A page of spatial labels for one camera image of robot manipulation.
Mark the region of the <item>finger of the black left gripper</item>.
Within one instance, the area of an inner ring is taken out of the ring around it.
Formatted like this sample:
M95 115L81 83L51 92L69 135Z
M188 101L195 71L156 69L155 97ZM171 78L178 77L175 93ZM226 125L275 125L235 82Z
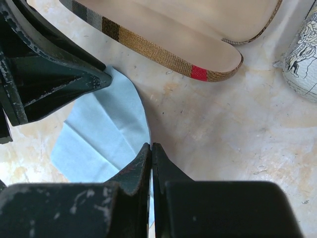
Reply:
M11 126L39 121L78 97L110 86L106 66L25 0L0 3L0 141Z

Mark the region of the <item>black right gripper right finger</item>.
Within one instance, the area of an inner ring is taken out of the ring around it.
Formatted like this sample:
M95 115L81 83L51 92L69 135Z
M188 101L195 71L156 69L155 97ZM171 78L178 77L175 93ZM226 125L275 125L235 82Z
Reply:
M152 147L158 238L300 238L282 189L269 181L195 181Z

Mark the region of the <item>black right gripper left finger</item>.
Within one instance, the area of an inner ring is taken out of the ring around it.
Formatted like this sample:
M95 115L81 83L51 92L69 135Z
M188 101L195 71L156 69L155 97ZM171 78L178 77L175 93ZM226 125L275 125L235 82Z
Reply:
M151 149L102 183L18 183L0 193L3 238L146 238Z

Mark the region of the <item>light blue cloth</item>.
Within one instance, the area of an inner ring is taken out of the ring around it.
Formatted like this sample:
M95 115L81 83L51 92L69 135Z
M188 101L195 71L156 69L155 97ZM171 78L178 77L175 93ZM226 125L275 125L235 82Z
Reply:
M51 153L53 165L70 182L107 181L151 142L135 86L111 66L105 73L111 85L75 101Z

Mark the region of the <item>plaid brown glasses case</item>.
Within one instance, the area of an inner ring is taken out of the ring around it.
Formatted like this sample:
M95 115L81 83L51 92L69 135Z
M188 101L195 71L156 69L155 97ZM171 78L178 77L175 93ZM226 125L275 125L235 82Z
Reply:
M192 79L231 78L244 58L238 45L258 38L279 0L64 0L105 35Z

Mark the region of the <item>map print glasses case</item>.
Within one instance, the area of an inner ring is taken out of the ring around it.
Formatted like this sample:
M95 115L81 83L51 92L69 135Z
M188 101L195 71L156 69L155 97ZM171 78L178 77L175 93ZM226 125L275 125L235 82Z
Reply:
M317 2L314 1L292 43L274 67L282 69L288 86L297 94L317 101Z

